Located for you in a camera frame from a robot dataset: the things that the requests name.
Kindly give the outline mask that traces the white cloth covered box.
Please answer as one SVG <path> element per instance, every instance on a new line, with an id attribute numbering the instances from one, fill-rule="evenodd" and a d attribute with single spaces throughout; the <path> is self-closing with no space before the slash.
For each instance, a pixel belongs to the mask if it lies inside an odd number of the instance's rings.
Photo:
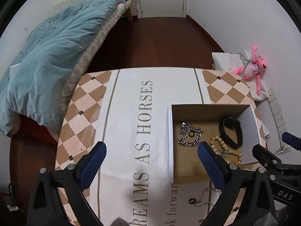
<path id="1" fill-rule="evenodd" d="M 216 70 L 227 71 L 232 73 L 237 68 L 241 66 L 245 66 L 250 60 L 252 55 L 249 55 L 248 52 L 244 52 L 243 54 L 230 54 L 230 53 L 212 53 L 212 58 L 214 61 L 214 67 Z M 250 89 L 252 98 L 255 101 L 263 101 L 268 98 L 267 90 L 264 87 L 263 83 L 263 75 L 261 74 L 261 94 L 258 96 L 256 94 L 256 78 L 253 77 L 251 79 L 245 80 L 247 86 Z"/>

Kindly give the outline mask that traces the white wall power strip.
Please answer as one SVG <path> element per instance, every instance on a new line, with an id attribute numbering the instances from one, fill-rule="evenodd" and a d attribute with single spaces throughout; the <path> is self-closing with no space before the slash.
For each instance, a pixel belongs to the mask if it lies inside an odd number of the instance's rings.
<path id="1" fill-rule="evenodd" d="M 284 119 L 284 115 L 282 113 L 282 107 L 280 106 L 280 103 L 277 99 L 277 96 L 274 93 L 274 90 L 272 88 L 269 88 L 267 91 L 267 95 L 268 95 L 268 104 L 270 107 L 270 111 L 274 119 L 275 126 L 277 128 L 277 134 L 279 136 L 280 150 L 281 150 L 282 146 L 287 145 L 282 141 L 282 134 L 287 131 L 286 122 Z"/>

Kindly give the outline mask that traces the black fitness band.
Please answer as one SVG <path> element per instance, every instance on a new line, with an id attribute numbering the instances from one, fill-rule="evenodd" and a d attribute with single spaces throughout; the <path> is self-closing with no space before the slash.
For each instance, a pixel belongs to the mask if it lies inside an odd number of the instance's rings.
<path id="1" fill-rule="evenodd" d="M 237 150 L 243 144 L 243 132 L 240 121 L 234 117 L 224 117 L 218 125 L 220 138 L 229 147 Z"/>

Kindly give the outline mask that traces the teal duvet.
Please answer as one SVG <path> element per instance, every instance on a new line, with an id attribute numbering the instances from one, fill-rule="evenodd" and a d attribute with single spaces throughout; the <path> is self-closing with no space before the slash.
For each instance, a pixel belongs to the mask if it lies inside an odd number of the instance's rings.
<path id="1" fill-rule="evenodd" d="M 81 77 L 80 57 L 101 27 L 130 0 L 84 0 L 41 22 L 1 78 L 1 131 L 15 135 L 26 116 L 57 136 Z"/>

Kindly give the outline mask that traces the pink panther plush toy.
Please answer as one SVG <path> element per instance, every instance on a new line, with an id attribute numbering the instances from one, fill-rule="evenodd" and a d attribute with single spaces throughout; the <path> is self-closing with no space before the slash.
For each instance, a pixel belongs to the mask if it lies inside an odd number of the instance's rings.
<path id="1" fill-rule="evenodd" d="M 235 69 L 232 73 L 241 76 L 244 80 L 256 78 L 256 94 L 261 94 L 261 74 L 264 73 L 268 67 L 267 61 L 260 55 L 256 54 L 258 47 L 252 46 L 252 57 L 248 60 L 245 66 Z"/>

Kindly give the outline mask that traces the bed with patterned mattress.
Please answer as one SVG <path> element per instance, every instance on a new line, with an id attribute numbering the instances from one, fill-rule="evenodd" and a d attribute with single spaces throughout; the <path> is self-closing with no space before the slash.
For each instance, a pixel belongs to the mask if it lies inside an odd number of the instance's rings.
<path id="1" fill-rule="evenodd" d="M 64 0 L 28 0 L 20 7 L 9 25 L 1 31 L 1 78 L 7 70 L 12 75 L 15 74 L 17 68 L 12 66 L 12 62 L 26 45 L 29 35 L 41 22 L 60 12 L 54 10 L 54 6 L 62 1 Z M 132 0 L 118 4 L 117 11 L 105 22 L 91 45 L 84 51 L 78 63 L 81 76 L 87 70 L 109 31 L 130 8 L 131 3 Z"/>

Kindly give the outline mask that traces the checkered printed tablecloth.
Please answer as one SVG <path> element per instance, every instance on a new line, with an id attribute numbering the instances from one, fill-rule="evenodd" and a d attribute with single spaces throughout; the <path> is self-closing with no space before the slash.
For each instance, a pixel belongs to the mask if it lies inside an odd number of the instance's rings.
<path id="1" fill-rule="evenodd" d="M 243 130 L 242 167 L 265 144 L 249 87 L 238 75 L 195 68 L 129 68 L 84 75 L 75 88 L 59 138 L 56 169 L 90 152 L 107 155 L 84 192 L 104 225 L 200 225 L 218 199 L 196 147 L 178 143 L 184 121 L 218 136 L 226 115 Z"/>

